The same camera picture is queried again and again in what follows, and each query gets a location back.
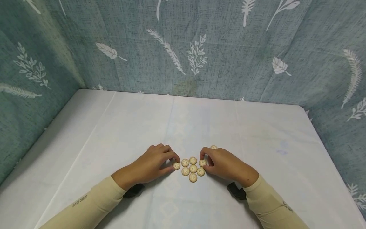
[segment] beige sleeve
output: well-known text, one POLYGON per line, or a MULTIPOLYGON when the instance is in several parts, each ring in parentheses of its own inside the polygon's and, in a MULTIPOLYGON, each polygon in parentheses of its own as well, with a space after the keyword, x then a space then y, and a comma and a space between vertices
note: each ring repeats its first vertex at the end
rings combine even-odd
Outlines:
POLYGON ((109 176, 40 229, 94 229, 117 206, 125 193, 109 176))
POLYGON ((250 187, 244 188, 249 208, 264 229, 309 229, 300 217, 261 175, 250 187))

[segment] white leaf print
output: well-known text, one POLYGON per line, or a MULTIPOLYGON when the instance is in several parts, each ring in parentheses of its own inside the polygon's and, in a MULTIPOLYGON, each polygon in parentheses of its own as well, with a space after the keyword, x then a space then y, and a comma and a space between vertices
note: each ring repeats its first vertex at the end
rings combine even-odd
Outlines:
POLYGON ((273 70, 275 74, 280 74, 282 72, 286 72, 287 75, 292 76, 291 74, 289 74, 286 69, 287 69, 287 64, 283 61, 281 61, 281 59, 274 57, 272 60, 272 66, 273 66, 273 70))
POLYGON ((343 106, 351 99, 352 95, 357 90, 358 84, 360 83, 362 77, 360 61, 357 58, 356 54, 348 49, 344 49, 343 52, 348 60, 348 63, 351 66, 352 75, 351 75, 351 82, 350 85, 348 86, 348 91, 344 96, 341 109, 343 109, 343 106))
POLYGON ((362 114, 366 116, 366 97, 357 104, 357 109, 352 108, 352 115, 349 119, 347 119, 347 122, 351 119, 361 119, 362 114))
POLYGON ((296 6, 298 6, 298 5, 300 4, 300 2, 299 2, 299 1, 292 2, 293 0, 287 0, 287 1, 285 2, 285 4, 283 4, 283 5, 282 5, 283 1, 284 1, 284 0, 281 0, 281 1, 280 1, 280 5, 278 6, 278 8, 277 8, 277 10, 275 11, 275 13, 274 13, 274 15, 273 15, 273 17, 272 17, 271 21, 269 22, 269 24, 268 24, 268 26, 267 26, 266 31, 268 30, 269 26, 271 25, 271 23, 272 23, 272 21, 273 21, 274 17, 276 16, 276 14, 278 14, 279 12, 281 12, 281 11, 283 11, 283 10, 291 10, 291 9, 295 8, 296 6))
POLYGON ((60 5, 61 5, 62 12, 63 12, 63 13, 64 13, 64 15, 66 16, 66 14, 65 14, 65 10, 64 10, 64 7, 62 6, 62 2, 61 2, 61 0, 59 0, 59 2, 60 2, 60 5))
POLYGON ((347 184, 347 188, 348 191, 350 192, 354 202, 356 203, 357 207, 360 210, 366 210, 366 193, 365 194, 359 194, 358 197, 354 197, 355 195, 357 196, 358 194, 358 185, 354 185, 354 184, 347 184))
POLYGON ((25 51, 25 48, 22 47, 21 43, 19 42, 18 42, 18 50, 22 53, 19 56, 17 56, 20 61, 14 60, 13 62, 16 65, 22 67, 22 69, 19 70, 19 72, 25 73, 26 74, 25 76, 28 79, 40 83, 40 86, 46 86, 48 89, 51 89, 48 87, 48 80, 44 79, 46 73, 43 72, 45 70, 45 67, 43 66, 42 62, 38 62, 38 65, 36 65, 37 61, 33 60, 32 57, 29 60, 27 60, 28 55, 25 51))
POLYGON ((12 95, 17 95, 17 96, 20 96, 23 98, 32 98, 32 99, 35 97, 42 96, 42 95, 37 95, 34 92, 26 91, 21 88, 10 86, 10 85, 4 84, 4 83, 0 83, 0 92, 7 92, 12 95))
POLYGON ((103 88, 102 85, 98 84, 97 85, 97 88, 93 88, 94 90, 103 90, 103 91, 106 91, 107 89, 103 88))
POLYGON ((247 17, 249 15, 249 12, 254 7, 255 0, 244 0, 243 6, 242 6, 242 13, 244 13, 244 20, 243 20, 243 26, 245 27, 247 25, 247 17))
POLYGON ((29 5, 38 13, 41 14, 41 12, 37 9, 37 7, 33 4, 32 0, 23 0, 29 3, 29 5))
POLYGON ((100 51, 102 51, 107 57, 111 58, 112 60, 114 60, 116 57, 119 57, 121 58, 122 60, 124 61, 127 61, 126 59, 120 57, 118 54, 117 54, 117 51, 105 44, 102 44, 102 43, 98 43, 98 42, 95 42, 95 45, 98 47, 98 49, 100 51))
POLYGON ((148 33, 150 33, 150 35, 152 35, 153 37, 155 37, 155 39, 158 40, 162 44, 162 46, 165 48, 165 50, 167 51, 167 53, 170 55, 170 58, 174 62, 174 65, 176 66, 176 68, 185 75, 185 73, 183 72, 182 66, 180 65, 179 59, 178 59, 177 55, 175 54, 175 51, 172 48, 172 46, 169 43, 167 43, 165 41, 165 39, 162 38, 160 36, 160 34, 158 34, 156 31, 154 31, 152 29, 147 29, 146 31, 148 33))
POLYGON ((191 47, 191 51, 187 50, 188 54, 191 54, 188 56, 188 61, 191 68, 191 71, 194 74, 194 78, 196 78, 196 75, 199 73, 198 68, 203 68, 202 64, 206 64, 207 63, 207 57, 203 57, 202 56, 205 54, 203 52, 204 49, 200 49, 203 44, 206 41, 206 34, 205 35, 201 35, 199 36, 199 42, 195 41, 194 45, 192 44, 192 42, 190 43, 190 47, 191 47))
POLYGON ((157 17, 158 21, 160 21, 160 18, 159 18, 160 4, 161 4, 161 0, 159 0, 158 6, 156 7, 156 17, 157 17))

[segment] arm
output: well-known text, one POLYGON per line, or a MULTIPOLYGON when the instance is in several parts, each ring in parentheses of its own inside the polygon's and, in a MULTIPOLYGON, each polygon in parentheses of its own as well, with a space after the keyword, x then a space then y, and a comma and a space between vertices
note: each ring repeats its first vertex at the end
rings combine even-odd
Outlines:
POLYGON ((169 159, 180 162, 178 155, 170 146, 163 144, 150 146, 135 162, 102 180, 40 229, 94 229, 122 200, 126 190, 135 184, 148 183, 175 171, 173 166, 160 169, 169 159))
POLYGON ((249 208, 264 229, 308 229, 254 168, 222 148, 204 147, 199 158, 203 160, 205 154, 209 162, 208 166, 203 166, 206 172, 240 183, 246 192, 249 208))

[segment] white tablecloth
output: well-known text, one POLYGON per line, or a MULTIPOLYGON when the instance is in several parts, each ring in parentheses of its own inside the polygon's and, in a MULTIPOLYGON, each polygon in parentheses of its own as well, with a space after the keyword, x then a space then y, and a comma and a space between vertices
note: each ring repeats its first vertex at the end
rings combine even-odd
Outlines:
MULTIPOLYGON (((1 228, 39 228, 152 144, 181 159, 225 148, 256 168, 310 228, 366 228, 299 106, 79 90, 0 188, 1 228)), ((98 228, 260 228, 230 181, 180 170, 124 199, 98 228)))

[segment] wrist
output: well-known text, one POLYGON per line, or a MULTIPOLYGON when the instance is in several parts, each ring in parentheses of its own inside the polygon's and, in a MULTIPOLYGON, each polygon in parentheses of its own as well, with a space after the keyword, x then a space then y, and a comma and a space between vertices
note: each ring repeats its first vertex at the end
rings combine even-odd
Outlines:
POLYGON ((242 187, 247 188, 252 186, 258 178, 259 173, 257 170, 245 164, 245 166, 239 170, 239 176, 236 179, 236 182, 238 182, 242 187))
POLYGON ((130 188, 132 188, 132 186, 137 184, 133 176, 133 172, 131 171, 129 166, 120 168, 119 170, 114 172, 111 177, 116 182, 116 184, 125 191, 129 190, 130 188))

